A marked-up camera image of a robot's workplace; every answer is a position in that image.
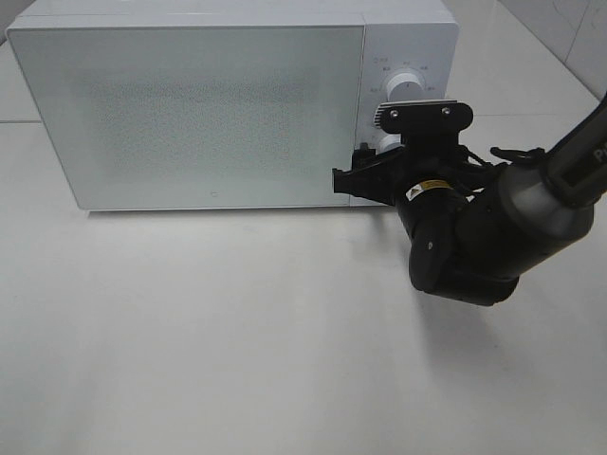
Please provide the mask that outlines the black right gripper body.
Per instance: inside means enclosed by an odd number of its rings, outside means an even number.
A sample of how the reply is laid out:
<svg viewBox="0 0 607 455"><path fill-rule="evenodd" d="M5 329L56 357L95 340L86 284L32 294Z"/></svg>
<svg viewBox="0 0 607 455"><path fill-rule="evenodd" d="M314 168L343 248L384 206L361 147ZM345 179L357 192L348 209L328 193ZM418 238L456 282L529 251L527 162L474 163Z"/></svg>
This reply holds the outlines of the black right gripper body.
<svg viewBox="0 0 607 455"><path fill-rule="evenodd" d="M456 136L410 137L378 155L378 201L390 207L436 203L461 209L502 169L471 152Z"/></svg>

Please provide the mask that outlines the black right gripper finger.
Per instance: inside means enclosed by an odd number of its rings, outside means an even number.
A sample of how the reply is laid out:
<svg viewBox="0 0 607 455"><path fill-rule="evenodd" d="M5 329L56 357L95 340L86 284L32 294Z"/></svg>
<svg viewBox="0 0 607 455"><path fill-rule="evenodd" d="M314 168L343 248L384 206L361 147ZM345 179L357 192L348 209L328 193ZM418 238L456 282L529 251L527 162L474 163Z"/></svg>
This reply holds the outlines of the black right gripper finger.
<svg viewBox="0 0 607 455"><path fill-rule="evenodd" d="M334 193L348 194L383 205L395 203L395 192L402 183L402 168L394 160L375 160L343 171L332 170Z"/></svg>
<svg viewBox="0 0 607 455"><path fill-rule="evenodd" d="M403 152L403 146L399 145L389 151L379 153L377 149L372 149L368 143L361 142L359 147L352 154L352 170L359 171L371 168L388 162L399 157Z"/></svg>

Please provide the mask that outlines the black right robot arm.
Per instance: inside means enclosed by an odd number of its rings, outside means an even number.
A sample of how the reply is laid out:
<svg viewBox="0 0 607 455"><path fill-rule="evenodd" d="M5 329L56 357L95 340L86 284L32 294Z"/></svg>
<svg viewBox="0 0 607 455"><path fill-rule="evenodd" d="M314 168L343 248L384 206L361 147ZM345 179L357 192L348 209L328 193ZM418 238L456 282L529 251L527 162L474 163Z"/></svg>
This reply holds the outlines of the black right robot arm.
<svg viewBox="0 0 607 455"><path fill-rule="evenodd" d="M350 169L332 172L333 190L396 209L416 290L490 306L590 231L606 191L606 106L551 149L494 147L491 161L459 140L472 121L457 100L383 103L375 124L398 145L359 145Z"/></svg>

